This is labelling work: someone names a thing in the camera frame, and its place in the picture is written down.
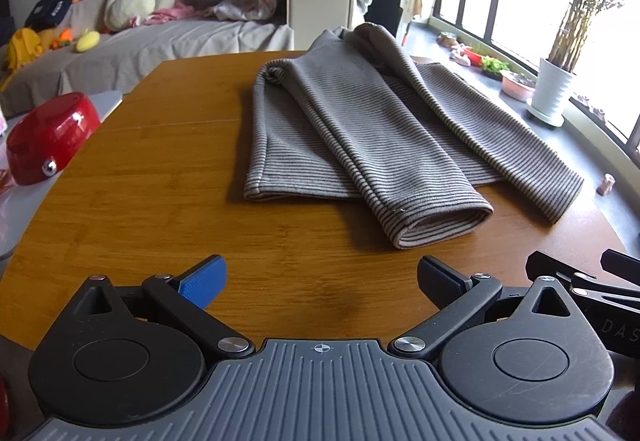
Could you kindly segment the green toy vegetables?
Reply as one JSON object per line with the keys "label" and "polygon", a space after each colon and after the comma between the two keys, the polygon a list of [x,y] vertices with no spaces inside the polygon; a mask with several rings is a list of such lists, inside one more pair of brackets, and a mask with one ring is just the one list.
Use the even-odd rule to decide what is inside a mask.
{"label": "green toy vegetables", "polygon": [[494,57],[483,56],[480,58],[480,70],[482,74],[501,82],[503,73],[510,72],[510,64]]}

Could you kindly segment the yellow green oval toy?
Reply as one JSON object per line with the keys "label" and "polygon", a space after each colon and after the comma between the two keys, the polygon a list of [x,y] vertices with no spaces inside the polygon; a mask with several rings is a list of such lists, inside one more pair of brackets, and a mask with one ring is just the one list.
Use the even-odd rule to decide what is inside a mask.
{"label": "yellow green oval toy", "polygon": [[99,45],[101,34],[98,31],[85,31],[75,44],[75,51],[84,53]]}

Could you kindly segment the beige sofa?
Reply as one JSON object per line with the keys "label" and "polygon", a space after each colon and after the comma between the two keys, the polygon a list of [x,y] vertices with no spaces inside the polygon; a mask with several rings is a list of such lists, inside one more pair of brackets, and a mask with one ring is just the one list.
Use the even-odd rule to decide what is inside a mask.
{"label": "beige sofa", "polygon": [[[9,0],[18,27],[40,0]],[[113,33],[104,25],[107,0],[73,2],[56,32],[101,34],[99,45],[78,53],[74,46],[46,50],[15,73],[1,77],[1,109],[6,117],[31,111],[70,91],[98,94],[129,92],[160,62],[213,54],[305,50],[324,31],[351,27],[356,0],[279,0],[267,21],[218,20],[213,7],[196,8],[192,0],[176,0],[170,9],[134,21]]]}

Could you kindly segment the red glossy helmet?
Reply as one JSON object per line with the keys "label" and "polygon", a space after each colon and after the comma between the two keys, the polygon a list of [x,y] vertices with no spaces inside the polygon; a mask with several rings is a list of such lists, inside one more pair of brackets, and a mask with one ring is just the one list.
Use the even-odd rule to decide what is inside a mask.
{"label": "red glossy helmet", "polygon": [[31,186],[62,172],[100,125],[96,108],[81,92],[62,94],[39,105],[6,139],[14,181]]}

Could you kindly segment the yellow plush toy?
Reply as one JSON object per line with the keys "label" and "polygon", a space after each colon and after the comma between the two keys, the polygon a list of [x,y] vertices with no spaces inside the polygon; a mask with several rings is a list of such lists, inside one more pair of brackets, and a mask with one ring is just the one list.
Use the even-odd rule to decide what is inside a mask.
{"label": "yellow plush toy", "polygon": [[6,66],[10,72],[16,72],[43,53],[40,36],[31,28],[20,28],[12,35],[6,47]]}

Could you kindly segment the pink metal bowl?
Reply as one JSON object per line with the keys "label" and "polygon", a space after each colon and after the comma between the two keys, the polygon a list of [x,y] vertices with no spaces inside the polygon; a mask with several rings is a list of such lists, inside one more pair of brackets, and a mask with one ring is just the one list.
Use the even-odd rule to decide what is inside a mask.
{"label": "pink metal bowl", "polygon": [[502,70],[501,76],[501,89],[510,98],[526,102],[533,97],[536,83],[532,79],[509,70]]}

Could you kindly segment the small pink spool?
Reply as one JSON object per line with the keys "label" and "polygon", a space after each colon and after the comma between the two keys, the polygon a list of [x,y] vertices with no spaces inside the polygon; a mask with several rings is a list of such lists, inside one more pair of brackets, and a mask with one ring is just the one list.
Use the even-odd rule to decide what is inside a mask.
{"label": "small pink spool", "polygon": [[597,187],[597,193],[600,196],[606,196],[610,194],[615,187],[616,179],[613,175],[608,172],[603,176],[602,181]]}

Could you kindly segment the white plant pot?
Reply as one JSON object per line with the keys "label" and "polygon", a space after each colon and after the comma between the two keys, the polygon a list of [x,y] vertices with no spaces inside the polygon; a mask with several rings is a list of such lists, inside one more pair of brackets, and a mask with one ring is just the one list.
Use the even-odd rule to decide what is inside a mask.
{"label": "white plant pot", "polygon": [[527,101],[527,112],[548,126],[560,128],[564,124],[564,110],[575,92],[576,75],[541,59],[536,87]]}

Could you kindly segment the dark blue cap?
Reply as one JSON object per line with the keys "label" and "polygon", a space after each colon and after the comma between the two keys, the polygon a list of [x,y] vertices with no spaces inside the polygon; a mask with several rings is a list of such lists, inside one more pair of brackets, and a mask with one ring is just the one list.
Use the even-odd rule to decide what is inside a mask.
{"label": "dark blue cap", "polygon": [[40,0],[25,21],[25,26],[41,32],[58,26],[66,16],[72,0]]}

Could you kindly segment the grey striped knit garment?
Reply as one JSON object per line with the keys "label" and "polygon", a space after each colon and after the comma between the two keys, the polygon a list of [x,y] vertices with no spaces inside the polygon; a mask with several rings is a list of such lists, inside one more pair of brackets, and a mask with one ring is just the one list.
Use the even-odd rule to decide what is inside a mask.
{"label": "grey striped knit garment", "polygon": [[322,33],[267,62],[253,87],[244,195],[360,198],[399,249],[470,233],[510,183],[556,222],[582,177],[507,110],[436,62],[416,63],[382,26]]}

